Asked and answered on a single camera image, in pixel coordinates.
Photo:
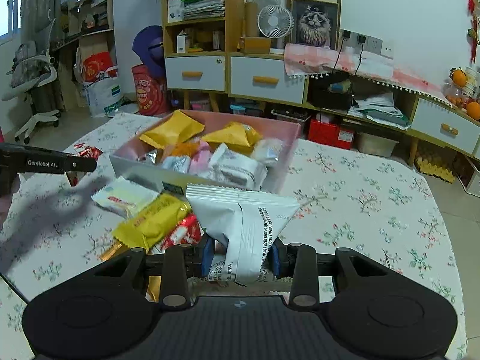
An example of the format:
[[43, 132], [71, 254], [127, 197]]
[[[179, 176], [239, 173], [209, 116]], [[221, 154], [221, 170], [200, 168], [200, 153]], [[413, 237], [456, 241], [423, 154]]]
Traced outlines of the person's hand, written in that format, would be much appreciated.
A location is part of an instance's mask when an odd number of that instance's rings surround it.
[[13, 195], [19, 191], [20, 188], [20, 178], [17, 175], [14, 179], [13, 183], [10, 186], [10, 193], [0, 198], [0, 228], [3, 227], [5, 223], [8, 213], [11, 208], [11, 203], [13, 200]]

